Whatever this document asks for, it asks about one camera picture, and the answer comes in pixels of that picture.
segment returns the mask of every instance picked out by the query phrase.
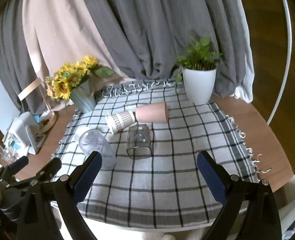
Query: white cable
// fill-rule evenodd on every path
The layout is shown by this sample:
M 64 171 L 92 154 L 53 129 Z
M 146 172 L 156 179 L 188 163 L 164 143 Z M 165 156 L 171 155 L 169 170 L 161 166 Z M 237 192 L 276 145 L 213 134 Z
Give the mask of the white cable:
M 291 55 L 292 55 L 292 24 L 291 24 L 291 16 L 289 13 L 289 5 L 287 3 L 287 0 L 282 0 L 283 1 L 283 6 L 284 6 L 284 11 L 285 11 L 285 18 L 286 18 L 286 25 L 287 25 L 287 34 L 288 34 L 288 51 L 287 51 L 287 58 L 286 58 L 286 65 L 285 65 L 285 72 L 284 72 L 284 77 L 283 77 L 283 81 L 282 81 L 282 85 L 280 88 L 280 92 L 279 95 L 277 97 L 277 100 L 275 102 L 274 108 L 271 112 L 271 115 L 269 117 L 269 119 L 267 120 L 267 124 L 269 125 L 274 117 L 274 114 L 279 106 L 279 103 L 281 101 L 283 92 L 284 92 L 284 88 L 286 85 L 286 80 L 289 74 L 289 65 L 291 62 Z

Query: clear plastic cup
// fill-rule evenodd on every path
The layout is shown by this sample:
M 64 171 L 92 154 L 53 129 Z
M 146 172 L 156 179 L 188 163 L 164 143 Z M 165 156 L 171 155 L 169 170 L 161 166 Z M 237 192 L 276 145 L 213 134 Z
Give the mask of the clear plastic cup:
M 102 156 L 102 168 L 111 170 L 116 165 L 116 156 L 110 144 L 99 130 L 91 129 L 82 134 L 79 146 L 84 154 L 89 156 L 93 151 L 97 151 Z

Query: striped vase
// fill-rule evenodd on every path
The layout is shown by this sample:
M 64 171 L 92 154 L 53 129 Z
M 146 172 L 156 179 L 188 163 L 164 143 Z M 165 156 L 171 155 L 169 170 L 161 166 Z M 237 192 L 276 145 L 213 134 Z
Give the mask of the striped vase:
M 87 113 L 93 111 L 96 106 L 93 94 L 94 93 L 91 92 L 88 79 L 78 87 L 71 90 L 71 100 L 83 113 Z

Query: potted plant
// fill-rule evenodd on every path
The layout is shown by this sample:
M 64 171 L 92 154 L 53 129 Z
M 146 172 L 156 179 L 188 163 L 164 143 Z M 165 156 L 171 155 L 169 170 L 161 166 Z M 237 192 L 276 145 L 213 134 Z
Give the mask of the potted plant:
M 217 63 L 221 53 L 211 50 L 211 38 L 203 37 L 186 48 L 187 55 L 179 56 L 177 62 L 183 68 L 184 86 L 188 99 L 196 104 L 206 104 L 212 94 Z
M 66 103 L 71 99 L 83 113 L 87 113 L 93 111 L 96 105 L 89 85 L 90 76 L 110 77 L 114 71 L 100 65 L 96 58 L 85 56 L 75 64 L 65 63 L 54 74 L 45 78 L 47 95 L 52 100 L 64 100 Z

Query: gray curtain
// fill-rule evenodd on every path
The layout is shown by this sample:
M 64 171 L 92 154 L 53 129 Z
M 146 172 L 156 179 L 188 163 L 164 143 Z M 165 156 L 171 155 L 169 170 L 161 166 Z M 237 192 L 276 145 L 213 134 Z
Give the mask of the gray curtain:
M 129 77 L 169 78 L 191 36 L 210 36 L 224 54 L 215 92 L 231 95 L 245 76 L 236 0 L 84 0 L 118 67 Z
M 22 3 L 10 0 L 0 14 L 0 79 L 20 112 L 41 114 L 46 106 L 38 89 L 22 102 L 17 97 L 37 78 L 24 39 Z

